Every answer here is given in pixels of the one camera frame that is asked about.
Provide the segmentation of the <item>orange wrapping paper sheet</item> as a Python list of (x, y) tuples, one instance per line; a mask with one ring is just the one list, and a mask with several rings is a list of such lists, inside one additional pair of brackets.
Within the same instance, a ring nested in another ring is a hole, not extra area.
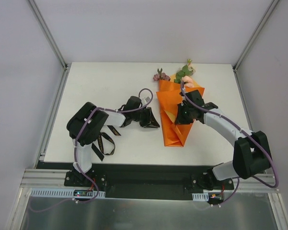
[(160, 117), (164, 146), (183, 147), (193, 125), (188, 115), (188, 106), (181, 94), (177, 80), (159, 80), (156, 92), (160, 106)]

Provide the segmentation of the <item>pink fake rose stem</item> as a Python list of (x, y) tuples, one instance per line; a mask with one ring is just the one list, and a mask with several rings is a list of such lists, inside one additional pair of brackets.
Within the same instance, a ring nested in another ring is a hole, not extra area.
[(182, 77), (181, 81), (184, 83), (186, 87), (194, 88), (193, 79), (189, 76)]

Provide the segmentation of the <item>mauve fake rose stem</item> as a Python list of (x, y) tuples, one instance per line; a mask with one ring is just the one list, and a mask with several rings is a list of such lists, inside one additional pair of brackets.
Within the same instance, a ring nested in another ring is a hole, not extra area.
[(154, 81), (164, 80), (170, 81), (170, 76), (163, 72), (163, 69), (157, 69), (157, 74), (153, 76)]

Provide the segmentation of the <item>white fake rose stem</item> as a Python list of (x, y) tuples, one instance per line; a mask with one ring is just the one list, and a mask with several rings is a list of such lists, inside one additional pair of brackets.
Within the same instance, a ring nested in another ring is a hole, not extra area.
[(180, 83), (183, 77), (186, 77), (186, 76), (191, 77), (194, 73), (195, 73), (195, 69), (192, 66), (192, 60), (189, 58), (187, 59), (186, 64), (176, 72), (175, 78), (173, 81), (175, 83)]

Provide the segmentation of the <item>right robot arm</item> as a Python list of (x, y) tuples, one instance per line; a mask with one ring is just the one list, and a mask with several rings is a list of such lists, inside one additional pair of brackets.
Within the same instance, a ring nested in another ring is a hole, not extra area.
[(198, 90), (180, 92), (183, 100), (178, 104), (175, 123), (188, 125), (194, 121), (211, 127), (224, 137), (233, 147), (233, 159), (218, 164), (198, 180), (199, 185), (210, 189), (219, 188), (224, 180), (232, 178), (248, 179), (272, 167), (267, 136), (262, 131), (243, 129), (212, 102), (205, 103)]

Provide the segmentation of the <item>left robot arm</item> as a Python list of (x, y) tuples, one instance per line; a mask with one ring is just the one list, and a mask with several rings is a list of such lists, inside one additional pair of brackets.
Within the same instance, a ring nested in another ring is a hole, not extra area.
[(76, 182), (80, 186), (88, 186), (92, 181), (89, 173), (92, 168), (91, 155), (103, 161), (106, 156), (115, 153), (115, 142), (102, 129), (107, 127), (115, 136), (120, 136), (118, 127), (126, 127), (131, 122), (138, 122), (142, 128), (160, 128), (152, 108), (147, 105), (152, 99), (141, 99), (131, 96), (117, 110), (98, 108), (91, 102), (86, 102), (67, 123), (69, 136), (74, 144), (73, 167), (77, 171)]

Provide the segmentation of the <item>black ribbon with gold text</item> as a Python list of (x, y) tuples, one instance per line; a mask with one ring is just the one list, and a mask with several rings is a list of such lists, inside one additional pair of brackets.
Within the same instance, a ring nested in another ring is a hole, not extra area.
[(101, 131), (97, 139), (91, 145), (93, 153), (102, 162), (105, 157), (112, 156), (115, 153), (116, 145), (113, 138), (105, 131)]

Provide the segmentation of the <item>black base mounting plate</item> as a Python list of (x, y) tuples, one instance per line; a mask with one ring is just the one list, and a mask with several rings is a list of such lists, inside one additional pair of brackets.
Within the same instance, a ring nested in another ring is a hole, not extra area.
[(205, 190), (208, 166), (94, 164), (83, 176), (66, 173), (66, 187), (90, 187), (93, 179), (107, 198), (191, 200)]

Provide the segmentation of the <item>right aluminium frame post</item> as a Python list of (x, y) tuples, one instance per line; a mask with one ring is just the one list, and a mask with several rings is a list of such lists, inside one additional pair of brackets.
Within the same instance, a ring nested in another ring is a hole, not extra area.
[(243, 51), (241, 52), (237, 62), (233, 66), (234, 73), (237, 72), (237, 70), (239, 69), (239, 67), (243, 63), (244, 59), (246, 58), (246, 56), (250, 52), (252, 46), (254, 45), (255, 41), (257, 40), (257, 38), (261, 34), (262, 30), (264, 29), (264, 27), (268, 23), (269, 19), (271, 18), (272, 14), (276, 10), (276, 8), (280, 4), (280, 2), (281, 2), (281, 0), (272, 0), (269, 3), (267, 9), (265, 10), (263, 16), (261, 17), (259, 23), (257, 24), (255, 30), (253, 31), (253, 33), (251, 35), (251, 37), (249, 38), (246, 46), (244, 47)]

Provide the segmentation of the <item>aluminium frame post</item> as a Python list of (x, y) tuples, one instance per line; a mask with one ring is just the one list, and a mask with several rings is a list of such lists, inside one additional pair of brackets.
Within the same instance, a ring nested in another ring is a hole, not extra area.
[(62, 68), (64, 70), (67, 69), (68, 67), (68, 63), (65, 61), (47, 23), (46, 23), (46, 20), (44, 19), (37, 3), (35, 0), (27, 0), (26, 1), (33, 13), (33, 15), (35, 16), (36, 20), (37, 20), (37, 23), (39, 24), (47, 42), (49, 43), (54, 55), (56, 56), (57, 60), (59, 61), (60, 65), (62, 66)]
[(257, 24), (255, 30), (253, 31), (253, 33), (251, 35), (251, 37), (249, 38), (246, 46), (244, 47), (243, 51), (241, 52), (237, 62), (233, 66), (234, 73), (237, 72), (237, 70), (239, 69), (239, 67), (243, 63), (244, 59), (246, 58), (246, 56), (250, 52), (252, 46), (254, 45), (255, 41), (257, 40), (257, 38), (261, 34), (262, 30), (264, 29), (264, 27), (268, 23), (269, 19), (271, 18), (272, 14), (276, 10), (276, 8), (280, 4), (280, 2), (281, 2), (281, 0), (272, 0), (269, 3), (267, 9), (265, 10), (263, 16), (261, 17), (259, 23)]

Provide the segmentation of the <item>left aluminium frame post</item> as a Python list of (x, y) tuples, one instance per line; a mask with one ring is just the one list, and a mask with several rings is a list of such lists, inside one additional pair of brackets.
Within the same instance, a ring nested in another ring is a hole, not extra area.
[(57, 60), (59, 61), (60, 65), (62, 66), (62, 68), (64, 70), (67, 69), (68, 67), (68, 63), (65, 61), (47, 23), (46, 23), (46, 20), (44, 19), (37, 3), (35, 0), (27, 0), (26, 1), (33, 13), (33, 15), (35, 16), (36, 20), (37, 20), (37, 23), (39, 24), (47, 42), (49, 43), (54, 55), (56, 56)]

